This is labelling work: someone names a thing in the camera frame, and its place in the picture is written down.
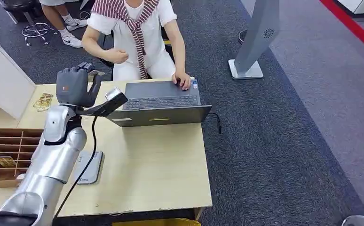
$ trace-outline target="white device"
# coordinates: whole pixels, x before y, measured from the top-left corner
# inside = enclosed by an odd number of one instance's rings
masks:
[[[75,163],[75,169],[73,173],[73,180],[76,180],[78,176],[82,173],[84,167],[87,165],[89,158],[91,157],[92,151],[83,150],[79,153],[77,162]],[[93,184],[99,178],[100,166],[103,159],[103,152],[96,151],[94,158],[89,164],[87,170],[82,174],[81,178],[78,180],[78,185]]]

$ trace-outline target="sneaker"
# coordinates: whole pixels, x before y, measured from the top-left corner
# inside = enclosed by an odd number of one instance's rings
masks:
[[[87,25],[87,20],[78,20],[73,19],[73,23],[66,23],[67,24],[67,30],[74,31],[77,28],[85,27]]]
[[[81,40],[77,39],[71,33],[68,33],[67,35],[62,36],[62,40],[63,40],[63,43],[68,45],[68,46],[72,46],[74,48],[81,48],[82,47]]]

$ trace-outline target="speaker grille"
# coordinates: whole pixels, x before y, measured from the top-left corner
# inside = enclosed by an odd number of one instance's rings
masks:
[[[266,39],[270,38],[273,36],[273,34],[275,33],[275,30],[273,28],[268,28],[264,31],[264,33],[262,33],[262,36]]]

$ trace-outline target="table leg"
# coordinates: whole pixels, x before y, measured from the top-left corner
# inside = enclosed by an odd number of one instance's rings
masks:
[[[204,207],[197,207],[194,208],[194,212],[195,212],[195,221],[198,221],[200,219],[201,214],[204,211]]]

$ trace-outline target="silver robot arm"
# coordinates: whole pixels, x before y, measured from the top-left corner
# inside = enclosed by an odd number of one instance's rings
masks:
[[[60,105],[48,110],[31,166],[16,192],[0,208],[0,226],[51,226],[62,188],[87,141],[81,116],[107,116],[127,101],[124,94],[114,88],[106,94],[105,103],[84,110],[82,107],[94,104],[100,88],[100,77],[95,76],[87,92],[90,70],[91,64],[82,63],[58,73],[56,96]],[[85,77],[82,83],[76,81]]]

